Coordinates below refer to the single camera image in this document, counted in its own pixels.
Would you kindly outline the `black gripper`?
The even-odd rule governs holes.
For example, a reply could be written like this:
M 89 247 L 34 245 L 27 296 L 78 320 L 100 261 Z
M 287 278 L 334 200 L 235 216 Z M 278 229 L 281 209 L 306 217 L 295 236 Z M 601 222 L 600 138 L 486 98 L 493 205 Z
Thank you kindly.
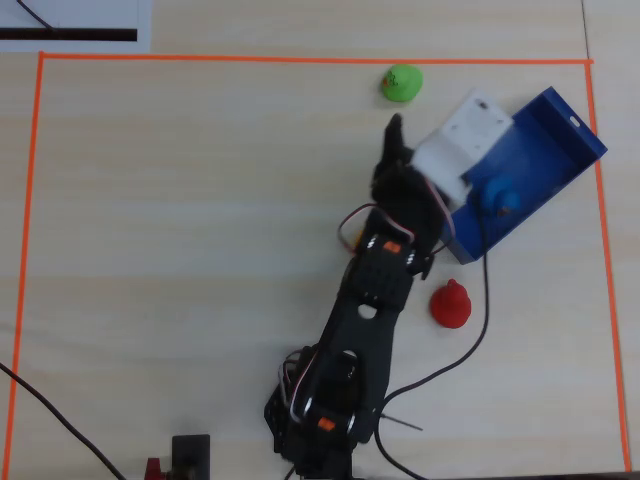
M 371 198 L 416 242 L 437 242 L 445 227 L 449 198 L 407 164 L 414 150 L 403 137 L 403 117 L 394 114 L 384 130 L 382 156 L 371 181 Z

